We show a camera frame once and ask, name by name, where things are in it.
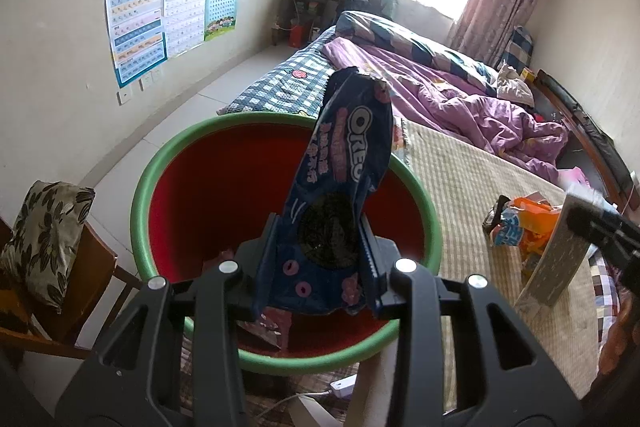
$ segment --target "tiled floor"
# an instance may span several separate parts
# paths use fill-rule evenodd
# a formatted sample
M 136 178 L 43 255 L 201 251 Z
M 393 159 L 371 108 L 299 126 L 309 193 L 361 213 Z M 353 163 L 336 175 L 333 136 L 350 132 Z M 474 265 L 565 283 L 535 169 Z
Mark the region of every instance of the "tiled floor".
M 216 111 L 230 103 L 250 84 L 296 50 L 287 46 L 269 47 L 242 62 L 190 98 L 162 121 L 95 187 L 96 198 L 88 218 L 100 238 L 118 254 L 118 264 L 137 273 L 131 253 L 129 211 L 133 193 L 149 160 L 162 145 L 187 127 L 216 117 Z M 78 337 L 81 346 L 92 346 L 109 310 L 124 284 L 112 280 L 94 313 Z M 26 353 L 19 374 L 29 390 L 43 406 L 53 413 L 54 407 L 79 367 L 78 360 Z

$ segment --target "power strip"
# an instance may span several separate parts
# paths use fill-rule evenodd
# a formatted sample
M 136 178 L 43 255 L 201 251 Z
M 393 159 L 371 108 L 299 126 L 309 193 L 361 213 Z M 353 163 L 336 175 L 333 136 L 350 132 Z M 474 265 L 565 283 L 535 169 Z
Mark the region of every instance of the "power strip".
M 348 398 L 353 394 L 353 388 L 356 385 L 356 376 L 343 378 L 342 380 L 336 380 L 331 383 L 331 391 L 338 398 Z

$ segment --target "oreo logo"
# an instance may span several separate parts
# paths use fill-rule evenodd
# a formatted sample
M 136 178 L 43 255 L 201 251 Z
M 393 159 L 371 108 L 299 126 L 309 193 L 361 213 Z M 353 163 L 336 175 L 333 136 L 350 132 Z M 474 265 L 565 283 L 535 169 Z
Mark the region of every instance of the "oreo logo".
M 351 179 L 360 181 L 364 160 L 367 157 L 366 132 L 371 126 L 373 115 L 369 107 L 360 105 L 356 107 L 349 117 L 349 154 L 351 157 Z

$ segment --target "white cable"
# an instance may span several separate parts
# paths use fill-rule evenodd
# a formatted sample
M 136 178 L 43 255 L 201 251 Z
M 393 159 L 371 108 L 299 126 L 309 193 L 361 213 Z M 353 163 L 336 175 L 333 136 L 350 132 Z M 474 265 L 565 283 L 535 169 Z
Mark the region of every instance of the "white cable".
M 622 209 L 622 212 L 620 212 L 620 216 L 624 216 L 624 215 L 625 215 L 625 210 L 626 210 L 626 208 L 629 206 L 629 203 L 631 202 L 631 198 L 633 198 L 633 197 L 634 197 L 634 188 L 635 188 L 635 187 L 631 188 L 631 194 L 629 195 L 629 199 L 628 199 L 628 200 L 626 200 L 625 208 L 623 208 L 623 209 Z
M 300 20 L 300 12 L 298 10 L 298 4 L 296 3 L 296 0 L 293 0 L 293 7 L 296 9 L 296 16 L 298 17 L 298 25 L 300 25 L 302 22 Z
M 272 407 L 269 407 L 267 410 L 262 411 L 259 415 L 255 416 L 254 418 L 256 420 L 259 420 L 265 414 L 267 414 L 268 412 L 273 411 L 277 406 L 279 406 L 280 404 L 285 403 L 286 401 L 291 400 L 292 398 L 297 398 L 299 396 L 329 396 L 330 394 L 333 394 L 333 393 L 331 391 L 324 391 L 324 393 L 298 393 L 298 394 L 294 394 L 293 396 L 289 396 L 288 398 L 285 398 L 284 400 L 280 400 L 276 405 L 273 405 Z

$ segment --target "wall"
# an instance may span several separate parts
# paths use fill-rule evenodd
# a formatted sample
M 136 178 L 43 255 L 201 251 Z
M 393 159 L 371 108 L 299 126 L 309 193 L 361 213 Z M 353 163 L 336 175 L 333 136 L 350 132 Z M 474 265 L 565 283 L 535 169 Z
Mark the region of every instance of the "wall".
M 542 31 L 542 26 L 545 23 L 544 19 L 548 12 L 548 7 L 553 4 L 553 1 L 554 0 L 536 0 L 536 5 L 531 13 L 531 17 L 529 17 L 529 20 L 524 25 L 524 27 L 531 32 L 534 46 L 538 35 Z
M 548 0 L 532 58 L 615 140 L 640 171 L 640 0 Z
M 161 66 L 122 107 L 104 0 L 0 0 L 0 215 L 10 222 L 38 178 L 80 182 L 159 108 L 268 45 L 275 0 L 239 0 L 235 31 Z

